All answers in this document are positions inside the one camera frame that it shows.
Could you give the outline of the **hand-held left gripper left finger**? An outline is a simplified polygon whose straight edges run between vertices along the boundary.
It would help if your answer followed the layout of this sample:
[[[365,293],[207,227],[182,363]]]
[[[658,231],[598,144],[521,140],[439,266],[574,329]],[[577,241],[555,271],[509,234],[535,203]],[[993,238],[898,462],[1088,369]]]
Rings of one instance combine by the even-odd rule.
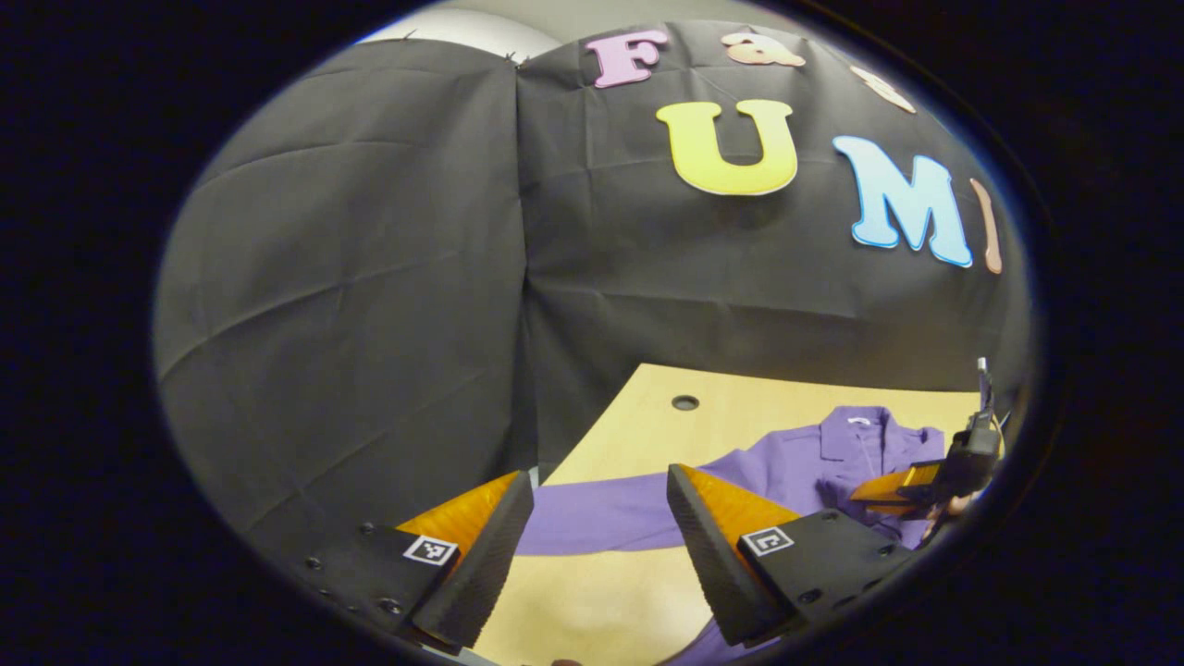
[[[530,475],[515,470],[399,525],[332,531],[300,574],[380,639],[458,654],[498,606],[533,510]]]

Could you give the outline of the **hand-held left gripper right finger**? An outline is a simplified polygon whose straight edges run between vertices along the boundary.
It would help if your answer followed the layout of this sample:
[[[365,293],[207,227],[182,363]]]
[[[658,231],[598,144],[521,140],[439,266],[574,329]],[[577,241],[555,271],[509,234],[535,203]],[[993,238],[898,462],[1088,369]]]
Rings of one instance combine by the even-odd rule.
[[[665,497],[728,645],[832,623],[915,557],[841,511],[800,515],[690,465],[669,465]]]

